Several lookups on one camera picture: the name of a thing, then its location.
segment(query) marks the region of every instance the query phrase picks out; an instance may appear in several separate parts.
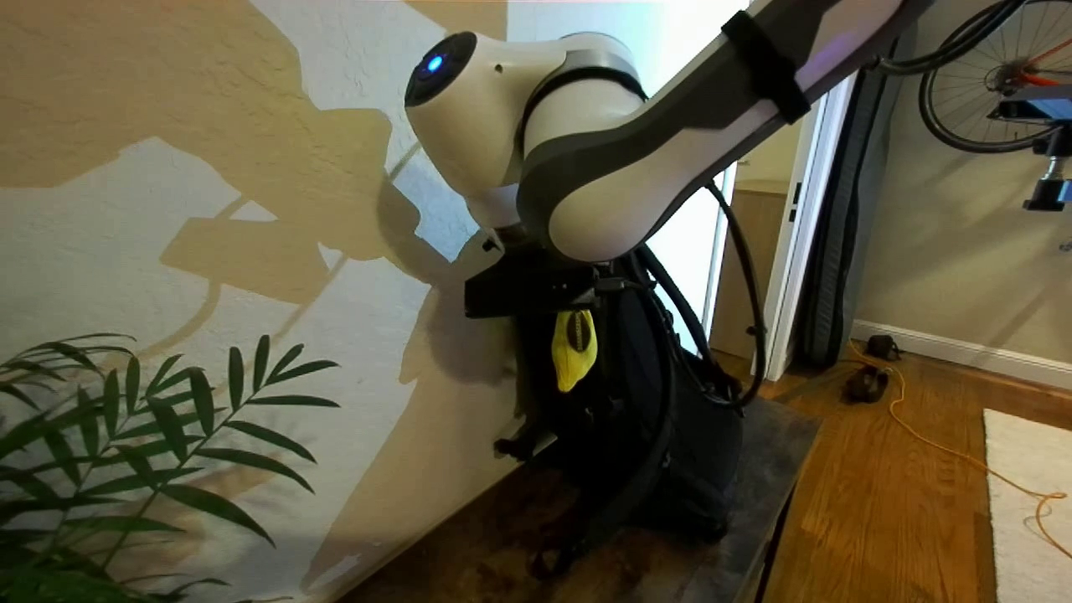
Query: bicycle wheel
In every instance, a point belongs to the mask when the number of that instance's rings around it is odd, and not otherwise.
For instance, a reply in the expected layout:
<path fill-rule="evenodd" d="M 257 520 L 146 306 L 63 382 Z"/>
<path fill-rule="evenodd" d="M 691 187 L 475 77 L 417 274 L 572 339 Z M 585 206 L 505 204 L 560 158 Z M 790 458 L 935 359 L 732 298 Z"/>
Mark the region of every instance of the bicycle wheel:
<path fill-rule="evenodd" d="M 944 43 L 957 43 L 996 6 L 978 9 Z M 1024 149 L 1050 119 L 1021 99 L 1028 91 L 1072 95 L 1072 0 L 1031 0 L 964 58 L 928 71 L 918 85 L 925 126 L 971 154 Z"/>

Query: wooden platform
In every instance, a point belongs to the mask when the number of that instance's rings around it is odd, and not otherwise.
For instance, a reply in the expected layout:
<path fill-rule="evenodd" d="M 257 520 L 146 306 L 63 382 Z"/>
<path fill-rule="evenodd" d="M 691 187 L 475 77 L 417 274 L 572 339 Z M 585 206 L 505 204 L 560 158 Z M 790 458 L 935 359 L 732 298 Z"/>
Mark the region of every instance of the wooden platform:
<path fill-rule="evenodd" d="M 629 527 L 585 551 L 566 576 L 538 579 L 534 574 L 534 551 L 548 540 L 577 492 L 548 469 L 518 469 L 346 599 L 758 599 L 770 542 L 776 542 L 775 531 L 812 440 L 814 422 L 786 405 L 758 403 L 747 408 L 732 531 L 716 547 L 691 547 Z"/>

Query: baseboard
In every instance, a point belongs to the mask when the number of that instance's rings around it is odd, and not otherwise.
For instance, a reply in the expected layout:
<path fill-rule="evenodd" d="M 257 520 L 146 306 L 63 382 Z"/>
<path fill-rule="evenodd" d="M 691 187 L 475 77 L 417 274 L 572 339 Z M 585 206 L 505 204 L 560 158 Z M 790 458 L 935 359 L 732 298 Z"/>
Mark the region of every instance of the baseboard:
<path fill-rule="evenodd" d="M 984 348 L 974 343 L 940 339 L 928 331 L 895 329 L 882 321 L 854 321 L 854 339 L 892 334 L 906 350 L 930 355 L 955 366 L 971 366 L 982 372 L 1010 375 L 1019 382 L 1039 382 L 1053 387 L 1072 387 L 1072 366 L 1039 355 L 1021 355 L 1010 348 Z"/>

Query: wooden floor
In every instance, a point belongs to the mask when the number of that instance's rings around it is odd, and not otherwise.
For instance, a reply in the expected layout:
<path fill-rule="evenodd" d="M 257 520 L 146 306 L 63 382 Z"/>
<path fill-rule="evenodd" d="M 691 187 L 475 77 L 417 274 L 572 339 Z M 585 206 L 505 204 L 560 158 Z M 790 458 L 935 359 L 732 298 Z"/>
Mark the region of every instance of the wooden floor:
<path fill-rule="evenodd" d="M 764 599 L 996 599 L 984 473 L 907 436 L 892 398 L 911 427 L 984 458 L 982 408 L 1072 427 L 1072 395 L 900 359 L 882 403 L 845 405 L 854 367 L 767 387 L 821 427 Z"/>

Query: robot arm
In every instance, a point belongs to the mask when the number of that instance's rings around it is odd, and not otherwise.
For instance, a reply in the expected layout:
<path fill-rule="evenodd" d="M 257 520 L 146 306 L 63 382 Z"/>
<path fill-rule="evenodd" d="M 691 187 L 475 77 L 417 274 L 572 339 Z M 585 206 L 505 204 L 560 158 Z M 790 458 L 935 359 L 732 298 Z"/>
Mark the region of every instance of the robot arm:
<path fill-rule="evenodd" d="M 523 228 L 560 258 L 600 264 L 642 245 L 711 175 L 879 58 L 928 2 L 770 0 L 726 21 L 655 98 L 600 33 L 451 33 L 413 71 L 407 108 L 481 228 Z"/>

